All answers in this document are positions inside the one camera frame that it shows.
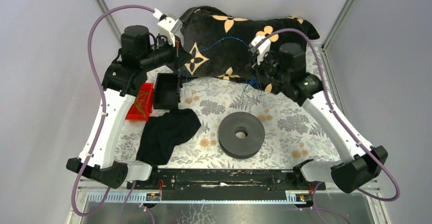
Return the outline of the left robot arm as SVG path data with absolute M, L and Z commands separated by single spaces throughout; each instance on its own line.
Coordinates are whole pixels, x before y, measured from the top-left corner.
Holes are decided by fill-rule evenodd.
M 192 56 L 182 48 L 177 27 L 159 27 L 166 42 L 152 48 L 150 32 L 142 25 L 128 26 L 121 48 L 101 82 L 101 103 L 91 134 L 78 157 L 67 160 L 66 169 L 80 176 L 118 188 L 139 181 L 146 189 L 157 185 L 152 166 L 135 161 L 116 161 L 115 147 L 126 115 L 147 80 L 147 73 L 164 65 L 176 65 Z

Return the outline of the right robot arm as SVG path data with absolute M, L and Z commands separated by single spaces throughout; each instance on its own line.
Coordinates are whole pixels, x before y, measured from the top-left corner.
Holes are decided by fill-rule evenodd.
M 331 182 L 345 193 L 360 189 L 376 178 L 388 158 L 383 146 L 375 147 L 340 113 L 319 77 L 307 71 L 306 53 L 296 43 L 285 43 L 278 51 L 265 42 L 251 46 L 251 68 L 260 81 L 275 83 L 281 92 L 309 113 L 339 154 L 339 161 L 307 160 L 295 166 L 292 182 L 305 189 L 312 182 Z

